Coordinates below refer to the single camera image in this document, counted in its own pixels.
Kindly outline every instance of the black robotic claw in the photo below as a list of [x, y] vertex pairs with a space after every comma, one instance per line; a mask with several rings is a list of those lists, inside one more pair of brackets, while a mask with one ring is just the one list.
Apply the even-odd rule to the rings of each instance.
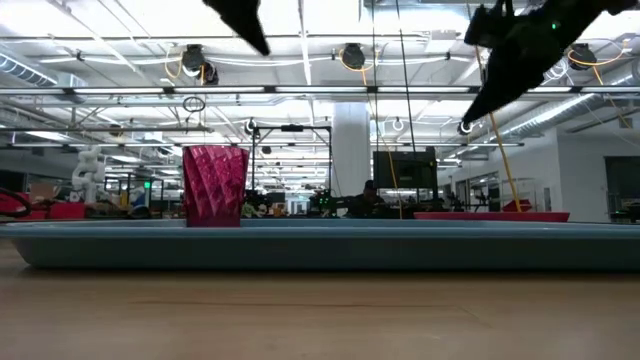
[[222, 21], [260, 54], [267, 56], [271, 53], [258, 20], [260, 0], [203, 0], [203, 2], [217, 11]]
[[[502, 11], [505, 3], [506, 15]], [[617, 14], [636, 4], [637, 0], [547, 0], [541, 8], [522, 16], [513, 16], [512, 0], [498, 0], [489, 11], [478, 8], [465, 42], [493, 51], [483, 87], [462, 118], [465, 128], [539, 86], [544, 73], [600, 13], [608, 10]]]

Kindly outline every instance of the yellow cable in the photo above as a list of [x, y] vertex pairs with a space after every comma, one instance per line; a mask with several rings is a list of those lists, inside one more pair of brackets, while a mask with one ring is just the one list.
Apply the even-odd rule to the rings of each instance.
[[[359, 71], [362, 72], [362, 82], [364, 84], [364, 86], [367, 86], [367, 77], [365, 75], [366, 70], [353, 70], [353, 71]], [[384, 144], [384, 147], [387, 148], [387, 154], [389, 155], [389, 167], [391, 167], [391, 178], [393, 179], [393, 186], [396, 189], [396, 195], [398, 195], [398, 205], [400, 206], [400, 220], [402, 220], [402, 197], [400, 197], [400, 191], [398, 191], [398, 182], [396, 181], [396, 172], [393, 169], [393, 158], [391, 157], [391, 149], [389, 148], [389, 146], [387, 146], [387, 142], [384, 141], [384, 138], [382, 137], [382, 134], [380, 133], [380, 126], [378, 124], [378, 116], [376, 114], [376, 132], [378, 133], [378, 137], [382, 140], [382, 144]]]
[[[598, 68], [596, 66], [593, 67], [593, 72], [596, 74], [596, 78], [598, 79], [598, 82], [600, 83], [600, 85], [604, 86], [604, 81], [602, 81], [602, 76], [600, 76], [600, 71], [598, 71]], [[633, 129], [631, 124], [629, 124], [627, 120], [622, 115], [620, 115], [620, 109], [618, 109], [618, 106], [616, 105], [615, 101], [613, 101], [613, 99], [611, 99], [610, 96], [609, 96], [609, 101], [611, 102], [611, 105], [613, 105], [613, 107], [616, 109], [616, 115], [618, 116], [620, 121], [622, 121], [628, 129]]]
[[[482, 62], [480, 61], [480, 50], [478, 49], [478, 46], [476, 46], [476, 60], [478, 61], [480, 76], [482, 76], [482, 74], [484, 74], [484, 69], [482, 68]], [[509, 159], [507, 159], [507, 153], [504, 151], [504, 146], [502, 145], [502, 137], [500, 136], [500, 132], [498, 131], [498, 125], [496, 124], [496, 118], [493, 116], [493, 111], [489, 113], [489, 117], [491, 118], [491, 126], [493, 126], [493, 132], [496, 135], [496, 140], [498, 141], [498, 147], [500, 148], [500, 153], [502, 154], [504, 169], [507, 173], [507, 179], [509, 180], [509, 186], [511, 187], [513, 200], [516, 202], [516, 209], [518, 210], [518, 212], [522, 212], [522, 208], [520, 207], [520, 198], [518, 197], [518, 191], [516, 189], [516, 184], [513, 182], [513, 177], [511, 176], [511, 167], [509, 166]]]
[[622, 50], [620, 50], [620, 54], [618, 54], [618, 56], [616, 56], [615, 58], [613, 58], [611, 60], [603, 61], [603, 62], [600, 62], [600, 63], [590, 63], [590, 62], [584, 62], [584, 61], [576, 60], [576, 59], [571, 57], [571, 54], [573, 54], [575, 52], [573, 50], [569, 51], [569, 53], [567, 54], [567, 57], [569, 58], [569, 60], [573, 61], [576, 64], [580, 64], [580, 65], [584, 65], [584, 66], [602, 66], [602, 65], [611, 64], [614, 61], [620, 60], [622, 55], [624, 55], [624, 49], [626, 47], [627, 47], [627, 42], [626, 41], [622, 42]]
[[172, 74], [171, 71], [169, 71], [169, 54], [171, 53], [171, 49], [169, 49], [169, 51], [167, 51], [167, 58], [166, 61], [164, 62], [164, 71], [167, 73], [167, 75], [169, 75], [170, 78], [172, 79], [177, 79], [180, 74], [182, 74], [182, 55], [183, 53], [180, 53], [180, 65], [178, 68], [178, 73], [177, 74]]

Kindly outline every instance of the white robot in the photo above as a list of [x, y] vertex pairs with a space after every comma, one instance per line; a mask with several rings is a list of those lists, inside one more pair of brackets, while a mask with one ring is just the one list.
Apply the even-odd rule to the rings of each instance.
[[98, 162], [101, 148], [90, 146], [78, 154], [78, 166], [73, 171], [71, 183], [76, 192], [84, 191], [85, 204], [96, 202], [96, 183], [104, 182], [104, 164]]

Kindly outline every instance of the red tray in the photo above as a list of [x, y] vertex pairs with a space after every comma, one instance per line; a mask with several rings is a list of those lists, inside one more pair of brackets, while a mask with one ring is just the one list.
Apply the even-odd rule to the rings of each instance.
[[569, 213], [466, 213], [466, 212], [421, 212], [415, 213], [420, 220], [477, 220], [477, 221], [535, 221], [535, 222], [567, 222]]

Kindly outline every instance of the computer screen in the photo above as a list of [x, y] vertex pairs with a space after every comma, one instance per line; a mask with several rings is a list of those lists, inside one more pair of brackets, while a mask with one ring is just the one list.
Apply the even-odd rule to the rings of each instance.
[[398, 151], [373, 153], [373, 177], [375, 186], [379, 189], [436, 188], [437, 166], [435, 155], [429, 152], [418, 152], [415, 155], [412, 152]]

